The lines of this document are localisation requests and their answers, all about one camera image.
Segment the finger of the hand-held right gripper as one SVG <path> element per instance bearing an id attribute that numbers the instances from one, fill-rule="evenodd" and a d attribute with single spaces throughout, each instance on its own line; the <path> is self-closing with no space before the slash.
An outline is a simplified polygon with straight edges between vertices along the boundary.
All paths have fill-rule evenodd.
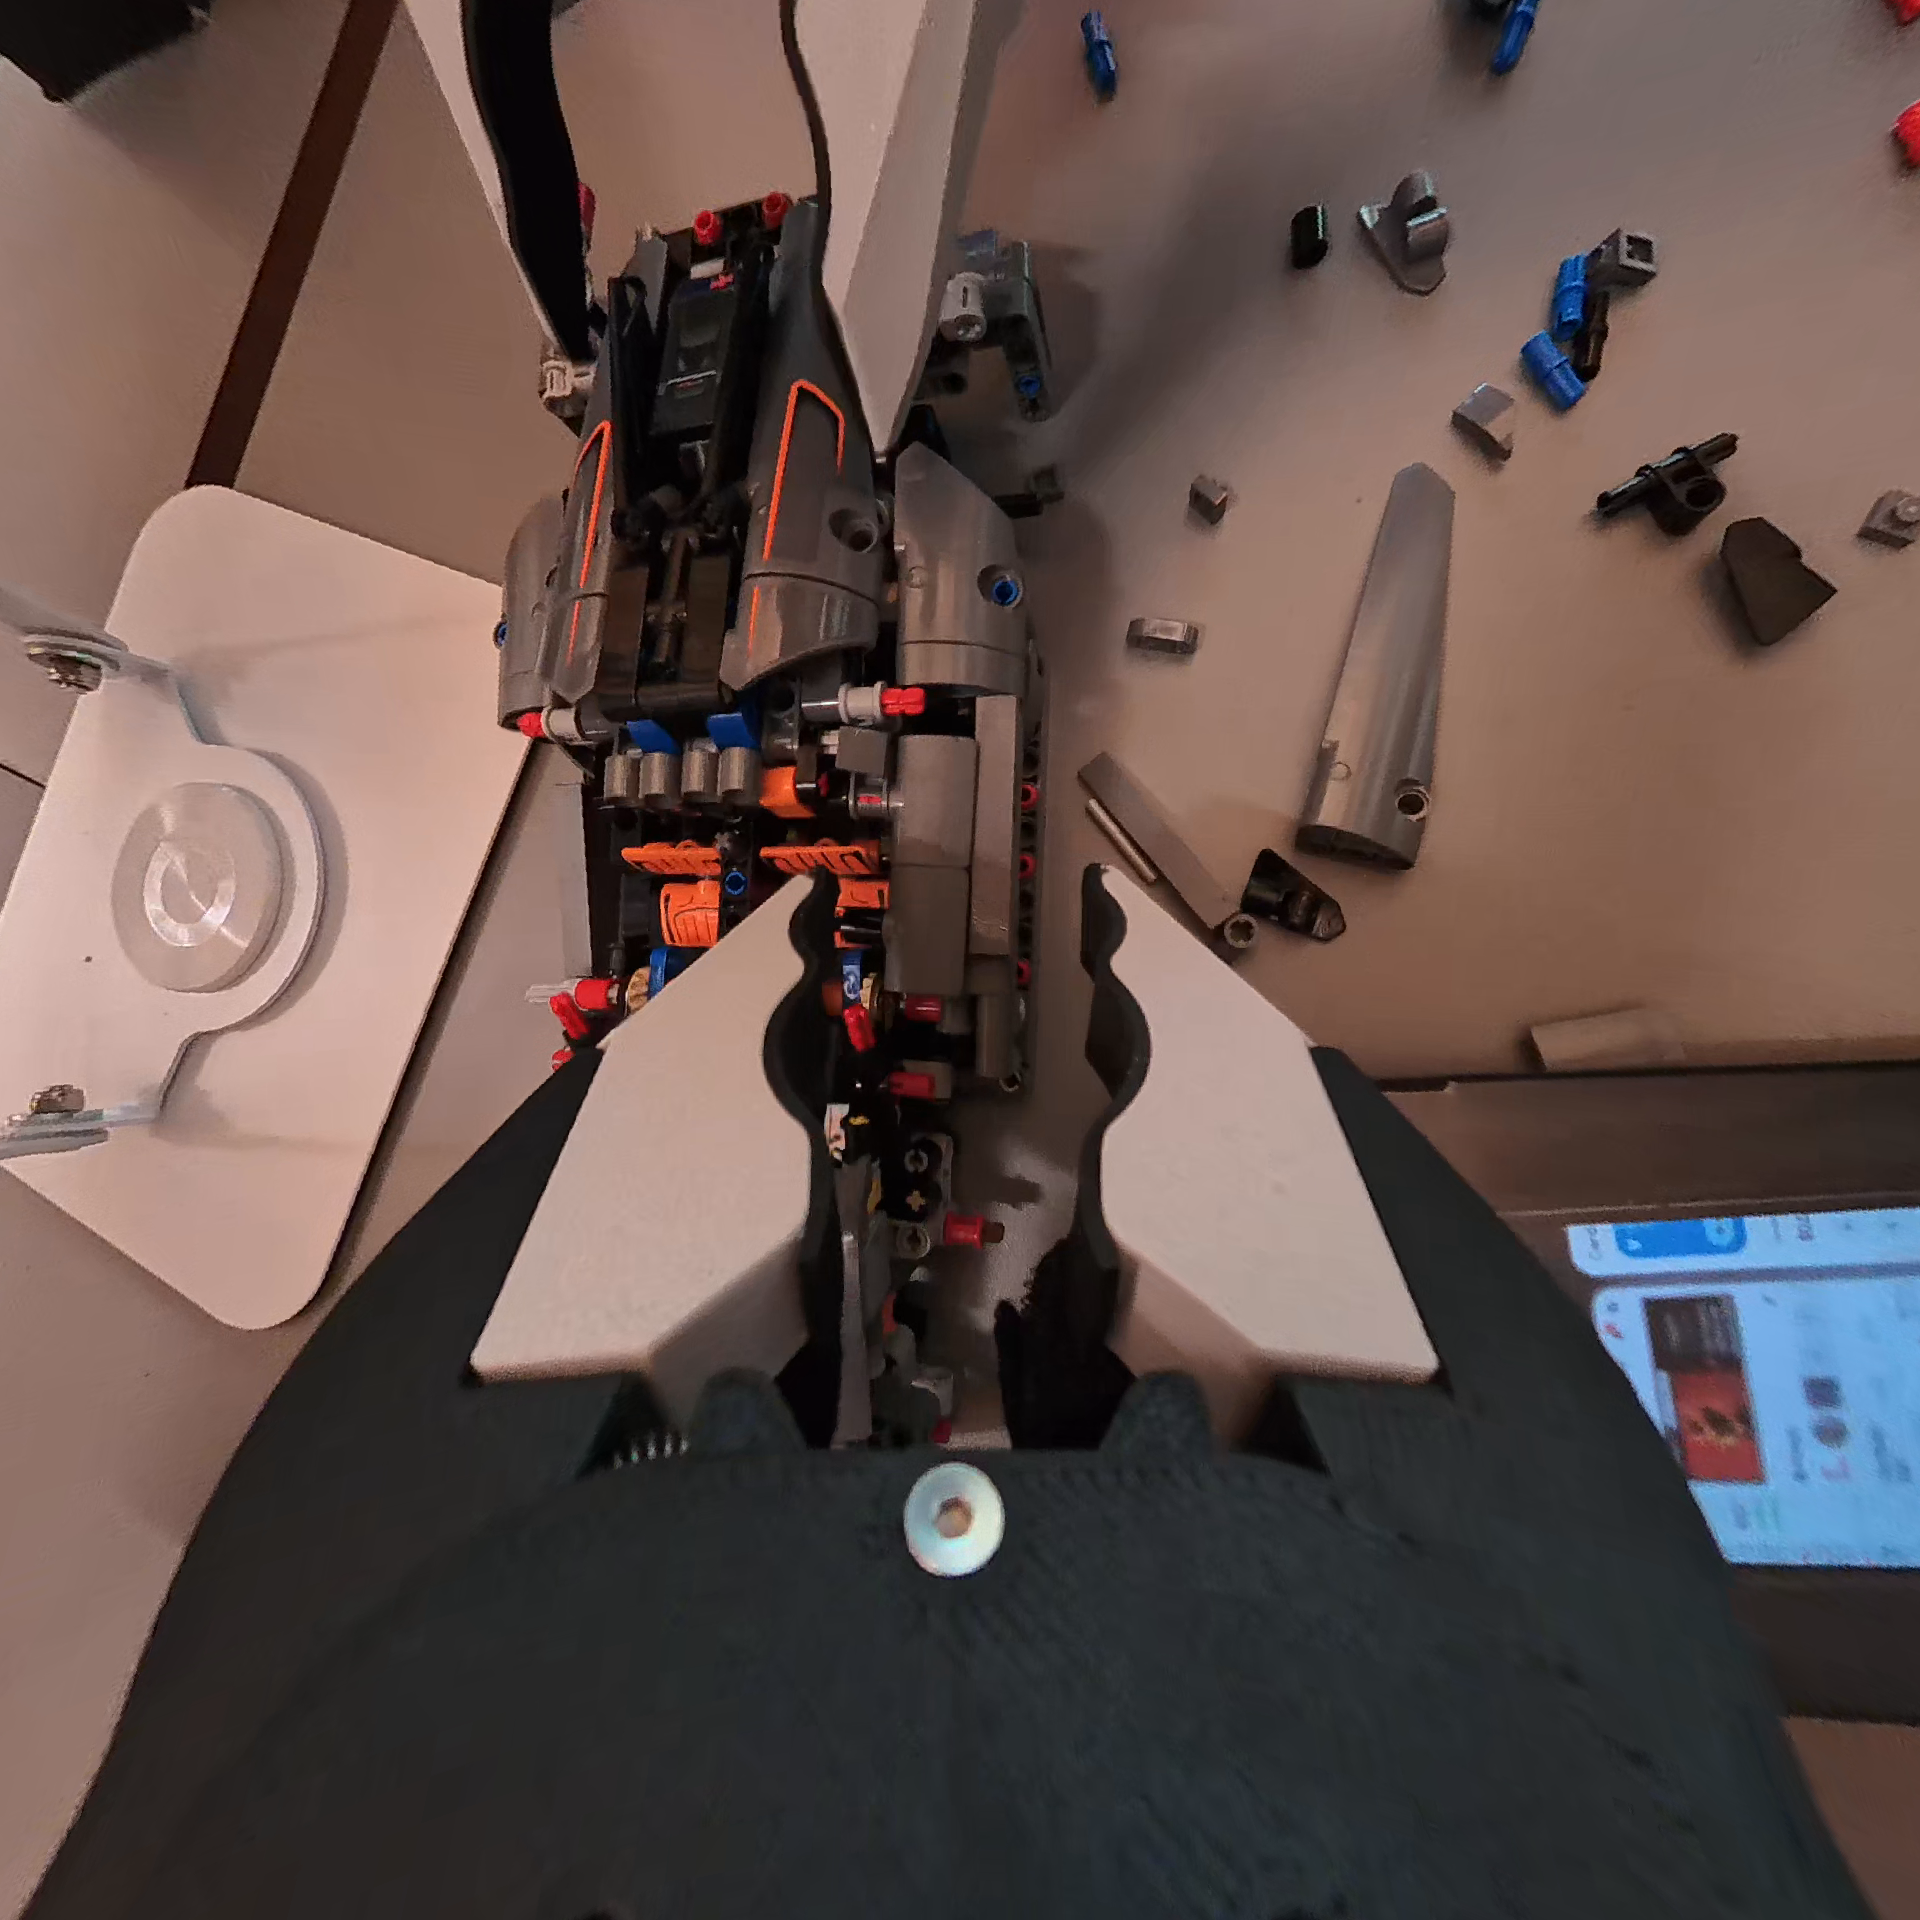
<path id="1" fill-rule="evenodd" d="M 580 178 L 554 61 L 554 3 L 404 3 L 545 340 L 590 362 Z"/>
<path id="2" fill-rule="evenodd" d="M 1022 3 L 781 4 L 821 231 L 813 275 L 870 443 L 921 385 L 991 81 Z"/>

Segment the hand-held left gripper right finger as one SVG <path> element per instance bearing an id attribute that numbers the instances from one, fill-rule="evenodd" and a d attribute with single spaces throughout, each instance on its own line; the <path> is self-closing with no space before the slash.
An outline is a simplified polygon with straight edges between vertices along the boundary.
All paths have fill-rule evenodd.
<path id="1" fill-rule="evenodd" d="M 1017 1450 L 1093 1450 L 1187 1380 L 1221 1444 L 1285 1382 L 1429 1386 L 1439 1357 L 1305 1033 L 1124 870 L 1079 886 L 1102 1085 L 1065 1235 L 996 1313 Z"/>

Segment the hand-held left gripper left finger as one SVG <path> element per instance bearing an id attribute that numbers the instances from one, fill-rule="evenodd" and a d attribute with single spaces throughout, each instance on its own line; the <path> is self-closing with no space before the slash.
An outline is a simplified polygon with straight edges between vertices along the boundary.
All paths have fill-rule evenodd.
<path id="1" fill-rule="evenodd" d="M 485 1382 L 638 1377 L 689 1427 L 710 1379 L 801 1351 L 825 1146 L 778 1019 L 821 1013 L 831 901 L 788 881 L 602 1047 L 470 1348 Z"/>

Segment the lego car model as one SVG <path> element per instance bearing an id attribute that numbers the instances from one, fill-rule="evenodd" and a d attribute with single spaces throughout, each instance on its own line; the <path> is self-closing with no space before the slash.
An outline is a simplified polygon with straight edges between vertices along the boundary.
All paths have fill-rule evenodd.
<path id="1" fill-rule="evenodd" d="M 806 1338 L 773 1379 L 818 1444 L 946 1439 L 929 1346 L 935 1257 L 1003 1228 L 955 1201 L 963 1075 L 930 1004 L 883 987 L 890 789 L 903 733 L 964 733 L 1013 695 L 1042 773 L 1041 646 L 1015 517 L 946 458 L 930 403 L 996 349 L 1026 411 L 1046 340 L 1020 245 L 980 234 L 943 298 L 903 434 L 868 436 L 825 298 L 813 198 L 770 194 L 666 235 L 593 298 L 596 357 L 571 478 L 519 529 L 500 721 L 582 773 L 587 957 L 533 987 L 586 1062 L 793 877 L 827 877 L 823 1099 L 831 1247 Z"/>

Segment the grey lego side panel assembly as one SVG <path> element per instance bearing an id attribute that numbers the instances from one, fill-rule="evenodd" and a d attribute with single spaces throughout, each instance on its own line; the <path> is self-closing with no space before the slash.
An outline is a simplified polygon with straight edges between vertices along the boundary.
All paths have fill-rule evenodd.
<path id="1" fill-rule="evenodd" d="M 964 733 L 903 733 L 890 805 L 883 987 L 930 1004 L 963 1075 L 1020 1092 L 1041 914 L 1038 748 L 1013 695 Z"/>

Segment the black lego pin connector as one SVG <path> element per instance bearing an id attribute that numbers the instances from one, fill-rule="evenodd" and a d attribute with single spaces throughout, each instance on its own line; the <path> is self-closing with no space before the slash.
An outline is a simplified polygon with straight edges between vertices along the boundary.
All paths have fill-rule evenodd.
<path id="1" fill-rule="evenodd" d="M 1316 945 L 1331 945 L 1347 930 L 1339 903 L 1274 849 L 1254 854 L 1239 911 Z"/>

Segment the long grey lego wedge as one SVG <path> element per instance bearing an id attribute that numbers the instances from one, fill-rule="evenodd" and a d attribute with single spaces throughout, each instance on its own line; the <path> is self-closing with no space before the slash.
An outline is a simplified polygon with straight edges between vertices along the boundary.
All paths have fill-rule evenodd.
<path id="1" fill-rule="evenodd" d="M 1110 809 L 1158 869 L 1158 883 L 1179 899 L 1207 935 L 1217 923 L 1239 910 L 1239 901 L 1188 846 L 1161 801 L 1114 755 L 1102 753 L 1086 761 L 1077 770 L 1077 782 L 1083 796 L 1093 796 Z"/>

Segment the light grey flat lego piece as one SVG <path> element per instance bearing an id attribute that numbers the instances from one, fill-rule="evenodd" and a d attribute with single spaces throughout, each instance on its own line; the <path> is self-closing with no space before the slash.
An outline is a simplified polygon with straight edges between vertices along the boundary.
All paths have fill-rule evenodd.
<path id="1" fill-rule="evenodd" d="M 1646 1005 L 1535 1021 L 1526 1047 L 1543 1071 L 1642 1071 L 1687 1061 L 1676 1023 Z"/>

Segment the grey curved lego panel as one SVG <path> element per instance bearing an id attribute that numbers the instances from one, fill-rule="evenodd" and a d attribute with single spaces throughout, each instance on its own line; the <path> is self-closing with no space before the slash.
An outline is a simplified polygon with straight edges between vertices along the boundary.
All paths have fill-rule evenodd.
<path id="1" fill-rule="evenodd" d="M 1297 846 L 1406 874 L 1434 806 L 1457 497 L 1426 463 L 1387 492 Z"/>

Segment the dark curved lego slope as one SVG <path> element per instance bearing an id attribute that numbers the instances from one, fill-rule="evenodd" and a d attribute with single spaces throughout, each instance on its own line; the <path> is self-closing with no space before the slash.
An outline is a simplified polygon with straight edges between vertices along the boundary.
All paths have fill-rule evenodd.
<path id="1" fill-rule="evenodd" d="M 1765 517 L 1729 523 L 1719 565 L 1746 642 L 1769 649 L 1803 628 L 1838 587 L 1815 572 L 1798 541 Z"/>

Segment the black lego axle connector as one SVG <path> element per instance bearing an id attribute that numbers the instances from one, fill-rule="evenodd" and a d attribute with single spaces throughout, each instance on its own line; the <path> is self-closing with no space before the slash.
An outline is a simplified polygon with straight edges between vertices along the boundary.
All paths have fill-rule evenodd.
<path id="1" fill-rule="evenodd" d="M 1644 511 L 1666 537 L 1691 534 L 1725 500 L 1719 469 L 1739 450 L 1739 434 L 1724 433 L 1679 445 L 1654 463 L 1595 497 L 1598 522 Z"/>

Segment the smartphone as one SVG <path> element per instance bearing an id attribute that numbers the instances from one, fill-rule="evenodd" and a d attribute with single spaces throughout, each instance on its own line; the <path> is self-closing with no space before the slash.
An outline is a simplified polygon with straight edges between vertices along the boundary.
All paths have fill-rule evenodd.
<path id="1" fill-rule="evenodd" d="M 1916 1571 L 1916 1206 L 1588 1218 L 1559 1237 L 1729 1563 Z"/>

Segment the clear round disc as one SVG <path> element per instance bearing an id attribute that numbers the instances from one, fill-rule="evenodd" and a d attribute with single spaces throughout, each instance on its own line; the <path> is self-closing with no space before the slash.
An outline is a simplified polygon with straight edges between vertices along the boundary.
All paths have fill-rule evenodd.
<path id="1" fill-rule="evenodd" d="M 263 959 L 282 922 L 282 836 L 236 783 L 177 783 L 125 831 L 109 881 L 115 937 L 156 989 L 225 993 Z"/>

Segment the dark grey lego bracket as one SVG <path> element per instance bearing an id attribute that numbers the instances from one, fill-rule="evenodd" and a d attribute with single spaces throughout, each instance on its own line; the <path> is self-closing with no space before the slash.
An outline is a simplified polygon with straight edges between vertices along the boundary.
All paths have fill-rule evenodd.
<path id="1" fill-rule="evenodd" d="M 1446 276 L 1452 219 L 1431 171 L 1407 171 L 1387 198 L 1359 204 L 1355 219 L 1403 292 L 1431 298 L 1439 287 Z"/>

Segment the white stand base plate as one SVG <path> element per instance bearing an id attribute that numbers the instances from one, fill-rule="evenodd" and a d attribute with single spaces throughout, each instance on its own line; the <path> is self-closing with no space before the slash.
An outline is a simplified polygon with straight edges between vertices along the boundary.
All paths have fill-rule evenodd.
<path id="1" fill-rule="evenodd" d="M 106 622 L 5 587 L 5 634 L 79 687 L 5 914 L 108 911 L 132 818 L 215 782 L 278 830 L 278 929 L 254 972 L 316 982 L 349 916 L 388 910 L 404 932 L 449 914 L 451 959 L 525 755 L 495 727 L 493 625 L 489 582 L 222 487 L 156 509 Z"/>

